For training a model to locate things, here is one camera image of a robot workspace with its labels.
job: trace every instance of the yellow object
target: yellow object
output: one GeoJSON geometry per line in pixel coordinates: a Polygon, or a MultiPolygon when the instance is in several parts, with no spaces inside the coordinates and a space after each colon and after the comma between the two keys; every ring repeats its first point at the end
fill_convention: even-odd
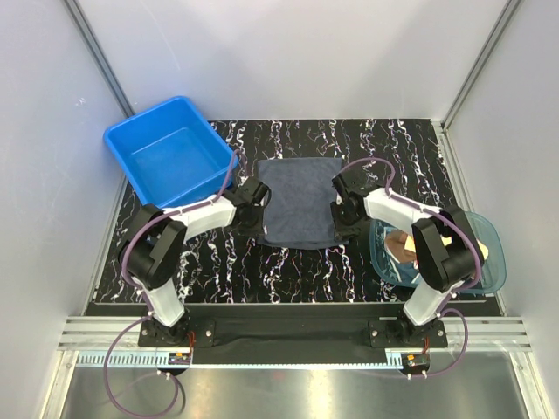
{"type": "MultiPolygon", "coordinates": [[[[450,237],[441,237],[441,238],[443,239],[444,246],[447,246],[448,244],[452,243],[452,239],[450,237]]],[[[478,246],[480,247],[483,258],[487,260],[487,257],[489,256],[489,249],[480,240],[478,240],[478,246]]],[[[405,239],[404,249],[407,251],[413,251],[414,253],[416,252],[416,244],[413,241],[412,236],[408,236],[408,238],[405,239]]]]}

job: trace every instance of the white wall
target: white wall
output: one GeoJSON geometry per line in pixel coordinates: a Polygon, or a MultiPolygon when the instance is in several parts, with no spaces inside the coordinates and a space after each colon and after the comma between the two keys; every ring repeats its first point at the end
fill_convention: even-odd
{"type": "Polygon", "coordinates": [[[0,411],[35,419],[87,297],[121,179],[102,134],[123,117],[59,0],[3,0],[0,39],[0,411]]]}
{"type": "Polygon", "coordinates": [[[136,110],[445,116],[506,0],[79,0],[136,110]]]}
{"type": "Polygon", "coordinates": [[[527,324],[559,412],[559,3],[524,2],[450,129],[475,209],[507,258],[509,314],[527,324]]]}

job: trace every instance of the cloth in bin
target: cloth in bin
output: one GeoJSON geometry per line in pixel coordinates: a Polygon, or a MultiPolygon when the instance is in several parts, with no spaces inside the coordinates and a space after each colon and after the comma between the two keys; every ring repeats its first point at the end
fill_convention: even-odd
{"type": "Polygon", "coordinates": [[[332,178],[342,169],[342,159],[261,160],[257,169],[259,179],[272,190],[264,210],[266,234],[259,244],[304,250],[344,244],[334,239],[330,213],[336,199],[332,178]]]}

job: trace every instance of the gray floor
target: gray floor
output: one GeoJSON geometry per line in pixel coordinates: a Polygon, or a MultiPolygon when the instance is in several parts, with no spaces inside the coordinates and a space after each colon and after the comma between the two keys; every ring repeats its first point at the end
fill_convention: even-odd
{"type": "MultiPolygon", "coordinates": [[[[450,361],[433,355],[433,369],[450,361]]],[[[115,393],[146,369],[112,369],[115,393]]],[[[379,378],[391,371],[190,370],[180,375],[186,394],[167,417],[179,418],[527,418],[506,354],[467,354],[451,373],[427,381],[379,378]]],[[[138,383],[119,401],[138,414],[164,409],[172,385],[160,377],[138,383]]],[[[107,400],[99,368],[79,367],[63,418],[127,417],[107,400]]]]}

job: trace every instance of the marble pattern tablecloth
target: marble pattern tablecloth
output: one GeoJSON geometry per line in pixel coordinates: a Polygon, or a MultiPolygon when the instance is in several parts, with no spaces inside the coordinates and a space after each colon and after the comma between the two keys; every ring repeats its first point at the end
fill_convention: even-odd
{"type": "MultiPolygon", "coordinates": [[[[324,156],[353,161],[374,155],[396,166],[396,192],[434,205],[454,202],[429,120],[248,120],[212,126],[245,153],[252,170],[261,159],[324,156]]],[[[363,170],[372,181],[383,182],[388,174],[380,163],[363,170]]],[[[245,175],[236,173],[238,179],[245,175]]],[[[119,277],[115,250],[140,205],[128,185],[94,302],[139,302],[119,277]]],[[[214,230],[184,246],[175,283],[186,303],[396,299],[392,285],[383,283],[372,267],[368,235],[338,248],[299,251],[259,246],[227,229],[214,230]]]]}

